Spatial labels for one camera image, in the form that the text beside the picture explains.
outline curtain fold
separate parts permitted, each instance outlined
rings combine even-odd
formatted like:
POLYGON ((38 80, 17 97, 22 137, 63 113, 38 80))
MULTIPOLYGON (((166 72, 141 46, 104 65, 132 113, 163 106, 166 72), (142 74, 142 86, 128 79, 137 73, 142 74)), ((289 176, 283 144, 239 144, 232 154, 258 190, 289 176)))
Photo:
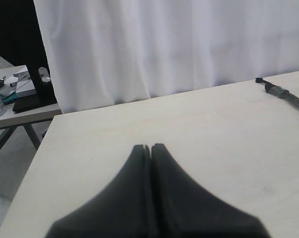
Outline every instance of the curtain fold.
POLYGON ((299 70, 299 0, 34 0, 64 113, 299 70))

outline gray floor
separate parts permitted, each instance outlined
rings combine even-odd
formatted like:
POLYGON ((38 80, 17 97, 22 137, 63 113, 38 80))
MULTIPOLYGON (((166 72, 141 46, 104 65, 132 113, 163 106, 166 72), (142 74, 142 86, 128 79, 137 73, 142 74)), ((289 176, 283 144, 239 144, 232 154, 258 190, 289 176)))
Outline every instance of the gray floor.
MULTIPOLYGON (((10 66, 12 65, 0 57, 0 68, 10 66)), ((41 133, 48 128, 49 124, 50 122, 33 124, 40 139, 41 133)), ((0 150, 0 195, 13 199, 35 153, 30 138, 24 128, 19 126, 0 150)))

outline gray table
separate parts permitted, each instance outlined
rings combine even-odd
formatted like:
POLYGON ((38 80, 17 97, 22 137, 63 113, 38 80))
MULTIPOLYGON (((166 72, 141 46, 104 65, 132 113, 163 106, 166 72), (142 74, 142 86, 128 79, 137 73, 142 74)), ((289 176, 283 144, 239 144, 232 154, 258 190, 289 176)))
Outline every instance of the gray table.
MULTIPOLYGON (((24 65, 0 69, 0 78, 3 78, 4 76, 8 78, 23 67, 24 65)), ((37 137, 32 124, 52 120, 55 115, 61 114, 58 104, 53 104, 18 114, 12 111, 13 105, 14 104, 5 106, 6 112, 0 117, 0 130, 4 129, 0 135, 0 149, 10 138, 15 129, 18 126, 23 126, 35 149, 37 150, 40 145, 40 140, 37 137)))

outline table leg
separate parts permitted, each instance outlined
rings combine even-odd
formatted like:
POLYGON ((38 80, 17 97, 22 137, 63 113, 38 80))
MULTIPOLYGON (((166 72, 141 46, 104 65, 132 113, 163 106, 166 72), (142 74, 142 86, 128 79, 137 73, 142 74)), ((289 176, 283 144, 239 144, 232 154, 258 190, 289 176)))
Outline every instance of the table leg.
POLYGON ((36 135, 32 125, 31 124, 24 124, 23 127, 26 130, 26 133, 28 134, 29 138, 31 139, 35 149, 38 150, 41 142, 40 142, 38 136, 36 135))
POLYGON ((0 149, 4 146, 4 144, 7 142, 7 140, 10 138, 10 136, 15 131, 16 126, 12 126, 10 128, 5 129, 1 135, 0 135, 0 149))

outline white curtain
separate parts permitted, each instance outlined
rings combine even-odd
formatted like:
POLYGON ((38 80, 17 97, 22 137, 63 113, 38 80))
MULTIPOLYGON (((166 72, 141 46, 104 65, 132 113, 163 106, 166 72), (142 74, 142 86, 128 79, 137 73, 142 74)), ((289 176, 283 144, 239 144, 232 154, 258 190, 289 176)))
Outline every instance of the white curtain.
POLYGON ((34 0, 64 113, 299 70, 299 0, 34 0))

